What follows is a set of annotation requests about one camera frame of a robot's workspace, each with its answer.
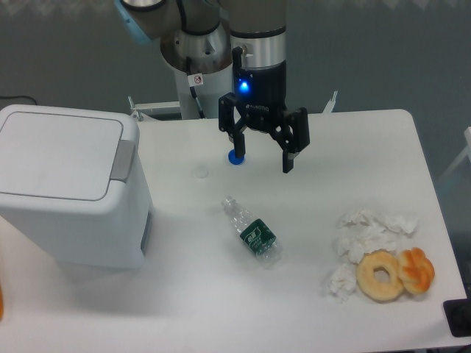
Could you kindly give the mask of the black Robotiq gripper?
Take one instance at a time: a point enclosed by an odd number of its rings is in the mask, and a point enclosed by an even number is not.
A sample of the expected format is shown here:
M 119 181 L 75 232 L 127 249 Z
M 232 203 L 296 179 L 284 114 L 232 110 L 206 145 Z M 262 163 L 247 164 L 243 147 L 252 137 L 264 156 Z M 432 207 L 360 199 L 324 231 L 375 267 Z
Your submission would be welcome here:
M 270 133 L 283 151 L 284 174 L 294 168 L 294 158 L 310 144 L 308 111 L 286 110 L 286 62 L 265 68 L 245 68 L 243 49 L 232 50 L 234 93 L 219 98 L 219 130 L 233 143 L 235 157 L 246 154 L 243 129 Z M 240 119 L 236 122 L 234 109 Z

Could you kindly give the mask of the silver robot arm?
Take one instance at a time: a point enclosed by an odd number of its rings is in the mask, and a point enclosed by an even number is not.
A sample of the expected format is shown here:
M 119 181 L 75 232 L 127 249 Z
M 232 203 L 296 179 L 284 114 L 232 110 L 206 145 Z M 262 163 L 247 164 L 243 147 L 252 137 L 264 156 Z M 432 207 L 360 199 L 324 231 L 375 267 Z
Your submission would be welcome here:
M 174 72 L 180 115 L 215 118 L 246 153 L 244 130 L 266 133 L 283 152 L 283 171 L 310 142 L 308 113 L 286 106 L 284 1 L 117 1 L 138 42 L 158 40 Z

